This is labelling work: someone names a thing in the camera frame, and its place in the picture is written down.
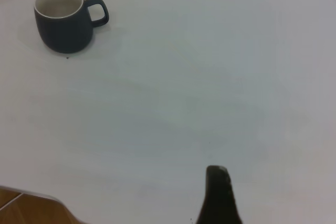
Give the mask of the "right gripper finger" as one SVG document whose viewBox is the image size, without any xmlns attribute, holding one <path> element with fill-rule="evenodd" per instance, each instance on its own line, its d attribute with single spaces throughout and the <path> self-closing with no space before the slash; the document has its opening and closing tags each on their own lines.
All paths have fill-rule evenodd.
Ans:
<svg viewBox="0 0 336 224">
<path fill-rule="evenodd" d="M 206 169 L 205 198 L 197 223 L 242 224 L 233 192 L 232 181 L 224 166 Z"/>
</svg>

